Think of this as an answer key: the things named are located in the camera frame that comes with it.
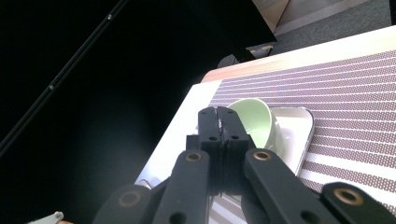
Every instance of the cup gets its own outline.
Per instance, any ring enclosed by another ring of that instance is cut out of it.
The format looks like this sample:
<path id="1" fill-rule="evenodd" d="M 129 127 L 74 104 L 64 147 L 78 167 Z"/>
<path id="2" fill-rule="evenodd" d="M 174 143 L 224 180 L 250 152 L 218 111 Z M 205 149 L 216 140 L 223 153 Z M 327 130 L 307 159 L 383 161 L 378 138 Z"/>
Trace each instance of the cup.
<path id="1" fill-rule="evenodd" d="M 265 102 L 247 98 L 238 100 L 228 107 L 238 114 L 257 148 L 272 150 L 282 158 L 285 150 L 282 132 L 276 117 Z"/>

